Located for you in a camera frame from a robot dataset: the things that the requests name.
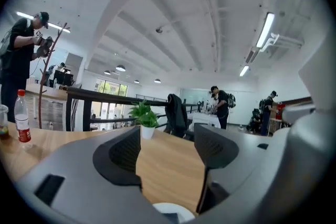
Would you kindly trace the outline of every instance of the black t-shirt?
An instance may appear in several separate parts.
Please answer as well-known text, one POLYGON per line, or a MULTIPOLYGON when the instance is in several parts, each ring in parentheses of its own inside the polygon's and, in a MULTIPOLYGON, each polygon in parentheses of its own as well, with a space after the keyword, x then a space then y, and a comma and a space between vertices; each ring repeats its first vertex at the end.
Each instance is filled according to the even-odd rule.
POLYGON ((271 108, 273 107, 273 99, 271 97, 268 97, 265 101, 265 106, 264 106, 264 112, 270 113, 268 106, 271 106, 271 108))
POLYGON ((218 103, 220 103, 221 100, 224 100, 225 104, 221 105, 217 109, 217 116, 219 118, 222 118, 222 117, 226 116, 227 113, 228 113, 227 94, 224 91, 222 91, 222 90, 220 90, 219 93, 218 93, 218 103))
POLYGON ((34 35, 32 23, 29 27, 27 19, 18 20, 12 28, 10 35, 8 52, 3 57, 3 71, 10 76, 29 78, 30 61, 34 53, 34 44, 23 46, 22 48, 14 49, 14 41, 17 36, 31 37, 34 35))

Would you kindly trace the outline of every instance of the person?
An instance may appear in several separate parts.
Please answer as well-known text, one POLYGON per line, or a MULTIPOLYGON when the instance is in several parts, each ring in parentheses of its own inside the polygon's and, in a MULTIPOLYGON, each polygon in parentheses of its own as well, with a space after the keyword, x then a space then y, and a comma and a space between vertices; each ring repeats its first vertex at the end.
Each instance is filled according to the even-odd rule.
POLYGON ((60 71, 62 68, 65 67, 65 63, 60 63, 58 66, 53 66, 52 68, 52 72, 50 74, 50 77, 49 77, 49 87, 54 87, 54 76, 55 76, 55 71, 58 70, 60 71))
POLYGON ((217 117, 220 123, 221 129, 226 129, 227 117, 229 115, 229 109, 227 106, 227 93, 218 89, 217 86, 211 87, 211 93, 217 95, 218 104, 215 106, 217 110, 217 117))
POLYGON ((263 117, 262 117, 262 126, 261 126, 261 135, 266 136, 267 133, 267 127, 269 122, 269 117, 271 114, 271 111, 274 111, 278 113, 278 110, 273 108, 273 98, 277 96, 277 92, 273 91, 269 97, 266 98, 265 105, 263 108, 263 117))
POLYGON ((259 109, 254 109, 249 124, 246 126, 246 130, 254 133, 260 131, 260 112, 259 109))
POLYGON ((1 102, 8 107, 8 120, 15 122, 14 105, 18 89, 26 89, 29 78, 30 61, 37 59, 34 45, 38 37, 34 36, 35 29, 48 28, 49 14, 40 12, 32 20, 22 18, 12 27, 9 45, 2 56, 2 89, 1 102))

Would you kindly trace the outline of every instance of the plastic bottle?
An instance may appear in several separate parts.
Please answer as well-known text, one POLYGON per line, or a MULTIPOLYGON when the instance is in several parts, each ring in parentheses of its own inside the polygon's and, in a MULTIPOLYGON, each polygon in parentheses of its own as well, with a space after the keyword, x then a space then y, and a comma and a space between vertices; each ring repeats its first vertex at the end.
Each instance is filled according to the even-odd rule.
POLYGON ((17 99, 14 107, 14 115, 16 128, 18 131, 18 139, 22 144, 24 150, 28 150, 32 147, 30 129, 29 129, 29 119, 28 119, 28 109, 25 99, 25 90, 17 91, 17 99))

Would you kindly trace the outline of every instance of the wooden coat stand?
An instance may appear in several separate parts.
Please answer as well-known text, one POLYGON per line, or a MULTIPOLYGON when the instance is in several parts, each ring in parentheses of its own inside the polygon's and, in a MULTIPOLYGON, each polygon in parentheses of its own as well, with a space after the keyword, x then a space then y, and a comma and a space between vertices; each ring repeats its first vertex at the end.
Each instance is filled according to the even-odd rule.
POLYGON ((63 28, 61 30, 58 30, 57 38, 56 38, 54 44, 51 46, 50 53, 48 54, 48 57, 47 57, 47 61, 43 60, 43 62, 44 62, 44 71, 42 72, 42 70, 40 69, 40 71, 42 73, 42 78, 41 78, 41 83, 40 83, 40 93, 38 95, 38 124, 39 124, 39 128, 40 129, 42 129, 42 120, 41 120, 41 100, 42 100, 42 93, 45 93, 47 91, 47 90, 43 91, 43 84, 44 84, 44 81, 46 79, 47 67, 48 67, 48 64, 49 64, 50 56, 51 56, 52 52, 54 51, 54 47, 56 45, 56 42, 58 41, 58 38, 62 34, 63 29, 68 29, 68 28, 65 28, 66 26, 67 26, 67 23, 64 24, 64 26, 63 26, 63 28))

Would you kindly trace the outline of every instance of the red bottle label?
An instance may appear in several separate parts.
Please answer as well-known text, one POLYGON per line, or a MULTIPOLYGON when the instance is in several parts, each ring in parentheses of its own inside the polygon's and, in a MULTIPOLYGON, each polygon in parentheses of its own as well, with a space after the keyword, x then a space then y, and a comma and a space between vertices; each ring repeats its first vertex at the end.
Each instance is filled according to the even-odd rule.
POLYGON ((29 142, 30 139, 32 139, 30 137, 30 131, 29 131, 29 129, 18 130, 18 132, 19 132, 19 141, 20 142, 26 143, 26 142, 29 142))
POLYGON ((22 119, 22 116, 18 115, 15 118, 16 121, 16 128, 19 133, 19 141, 26 143, 29 142, 31 137, 30 137, 30 130, 29 130, 29 120, 27 118, 22 119))

